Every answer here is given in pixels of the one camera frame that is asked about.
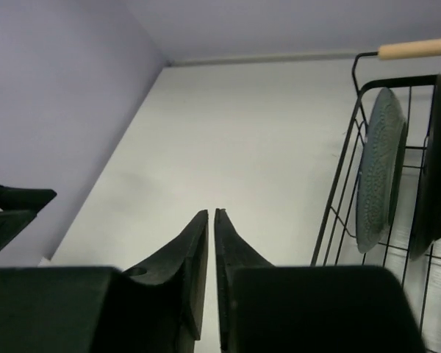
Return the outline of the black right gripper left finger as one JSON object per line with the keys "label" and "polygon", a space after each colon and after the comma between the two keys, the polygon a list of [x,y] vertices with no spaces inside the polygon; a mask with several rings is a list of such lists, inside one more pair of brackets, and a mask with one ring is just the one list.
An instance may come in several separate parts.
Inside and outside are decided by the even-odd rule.
{"label": "black right gripper left finger", "polygon": [[133,338],[141,352],[193,352],[201,339],[209,214],[196,213],[173,240],[123,273],[141,288]]}

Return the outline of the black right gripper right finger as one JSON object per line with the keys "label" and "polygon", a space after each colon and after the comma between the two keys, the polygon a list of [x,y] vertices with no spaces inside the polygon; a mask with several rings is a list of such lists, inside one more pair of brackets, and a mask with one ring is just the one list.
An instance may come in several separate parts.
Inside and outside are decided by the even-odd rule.
{"label": "black right gripper right finger", "polygon": [[232,276],[241,268],[272,268],[273,264],[237,233],[225,209],[215,210],[214,237],[220,350],[230,352]]}

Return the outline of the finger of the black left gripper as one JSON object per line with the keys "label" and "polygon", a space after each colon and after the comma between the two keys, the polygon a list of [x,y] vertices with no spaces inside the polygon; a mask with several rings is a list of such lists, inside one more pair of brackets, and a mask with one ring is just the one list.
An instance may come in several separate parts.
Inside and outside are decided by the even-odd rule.
{"label": "finger of the black left gripper", "polygon": [[0,251],[56,196],[52,189],[0,185]]}

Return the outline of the blue floral plate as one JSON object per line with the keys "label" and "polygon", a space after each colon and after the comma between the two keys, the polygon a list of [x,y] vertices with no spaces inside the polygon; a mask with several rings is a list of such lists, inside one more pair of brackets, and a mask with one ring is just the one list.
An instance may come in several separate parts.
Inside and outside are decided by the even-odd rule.
{"label": "blue floral plate", "polygon": [[370,115],[359,168],[356,244],[369,252],[389,233],[398,203],[408,121],[389,88],[382,88]]}

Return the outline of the dark plate cream inside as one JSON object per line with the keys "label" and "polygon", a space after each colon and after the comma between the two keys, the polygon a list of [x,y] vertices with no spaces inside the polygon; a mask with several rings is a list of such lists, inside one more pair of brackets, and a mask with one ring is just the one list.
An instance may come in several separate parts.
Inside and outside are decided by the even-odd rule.
{"label": "dark plate cream inside", "polygon": [[410,234],[411,260],[441,238],[441,74],[434,85],[427,137]]}

